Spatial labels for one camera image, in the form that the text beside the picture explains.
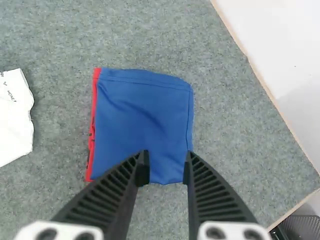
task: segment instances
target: gray carpet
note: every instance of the gray carpet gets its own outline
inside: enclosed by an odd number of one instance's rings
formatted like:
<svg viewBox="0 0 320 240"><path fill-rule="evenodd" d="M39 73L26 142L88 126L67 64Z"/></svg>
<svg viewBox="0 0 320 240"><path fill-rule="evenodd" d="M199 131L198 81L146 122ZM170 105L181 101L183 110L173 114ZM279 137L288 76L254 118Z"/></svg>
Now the gray carpet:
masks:
<svg viewBox="0 0 320 240"><path fill-rule="evenodd" d="M48 220L84 184L93 67L191 83L194 151L269 226L319 176L208 0L0 0L0 70L34 94L34 151L0 168L0 238ZM128 239L188 239L187 189L139 191Z"/></svg>

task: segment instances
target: black object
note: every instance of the black object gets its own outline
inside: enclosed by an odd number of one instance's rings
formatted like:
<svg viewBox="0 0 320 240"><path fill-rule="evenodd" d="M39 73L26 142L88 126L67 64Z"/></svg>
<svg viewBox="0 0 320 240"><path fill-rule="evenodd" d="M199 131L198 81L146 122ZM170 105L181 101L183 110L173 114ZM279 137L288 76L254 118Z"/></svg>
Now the black object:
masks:
<svg viewBox="0 0 320 240"><path fill-rule="evenodd" d="M150 181L149 153L143 150L90 183L53 221L99 227L105 240L125 240L138 188ZM203 159L189 151L183 184L188 187L189 239L205 221L256 223L232 187Z"/></svg>
<svg viewBox="0 0 320 240"><path fill-rule="evenodd" d="M52 220L99 227L106 240L125 240L138 187L149 183L149 153L144 150L90 183Z"/></svg>
<svg viewBox="0 0 320 240"><path fill-rule="evenodd" d="M188 186L190 240L197 239L205 221L257 222L226 180L193 152L186 156L183 184Z"/></svg>
<svg viewBox="0 0 320 240"><path fill-rule="evenodd" d="M279 226L290 240L320 239L320 217L317 215L290 215Z"/></svg>
<svg viewBox="0 0 320 240"><path fill-rule="evenodd" d="M289 240L286 232L279 225L272 229L269 233L272 240Z"/></svg>

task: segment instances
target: floor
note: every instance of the floor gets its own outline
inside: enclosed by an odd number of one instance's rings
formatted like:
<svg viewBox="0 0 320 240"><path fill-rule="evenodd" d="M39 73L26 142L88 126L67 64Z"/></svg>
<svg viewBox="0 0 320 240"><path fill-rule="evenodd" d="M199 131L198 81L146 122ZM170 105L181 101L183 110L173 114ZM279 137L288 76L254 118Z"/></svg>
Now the floor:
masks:
<svg viewBox="0 0 320 240"><path fill-rule="evenodd" d="M84 186L93 67L147 69L189 82L194 151L268 227L320 179L209 0L0 0L0 70L34 95L34 150L0 168L0 239L49 220ZM130 240L188 239L187 189L149 185Z"/></svg>

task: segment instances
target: folded blue cloth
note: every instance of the folded blue cloth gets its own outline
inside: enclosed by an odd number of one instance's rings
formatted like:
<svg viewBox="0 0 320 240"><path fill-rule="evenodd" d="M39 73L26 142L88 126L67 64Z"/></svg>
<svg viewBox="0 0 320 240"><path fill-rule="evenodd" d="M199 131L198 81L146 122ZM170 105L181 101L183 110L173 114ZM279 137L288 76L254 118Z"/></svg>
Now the folded blue cloth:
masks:
<svg viewBox="0 0 320 240"><path fill-rule="evenodd" d="M193 90L174 76L103 68L97 83L91 179L141 150L149 151L150 182L183 180L193 149Z"/></svg>

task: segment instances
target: screw hole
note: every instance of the screw hole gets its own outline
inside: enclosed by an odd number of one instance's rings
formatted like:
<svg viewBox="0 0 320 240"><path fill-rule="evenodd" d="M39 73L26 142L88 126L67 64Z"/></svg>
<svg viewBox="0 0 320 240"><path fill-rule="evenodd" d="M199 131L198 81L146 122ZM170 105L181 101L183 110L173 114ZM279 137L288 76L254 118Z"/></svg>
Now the screw hole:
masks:
<svg viewBox="0 0 320 240"><path fill-rule="evenodd" d="M91 233L85 232L77 236L75 240L95 240L95 237Z"/></svg>
<svg viewBox="0 0 320 240"><path fill-rule="evenodd" d="M244 232L244 237L247 240L263 240L262 236L254 230L246 230Z"/></svg>
<svg viewBox="0 0 320 240"><path fill-rule="evenodd" d="M36 240L54 240L57 235L57 231L53 228L48 228L39 233Z"/></svg>
<svg viewBox="0 0 320 240"><path fill-rule="evenodd" d="M226 239L224 232L217 227L210 227L206 231L206 236L210 239L215 239L215 240Z"/></svg>

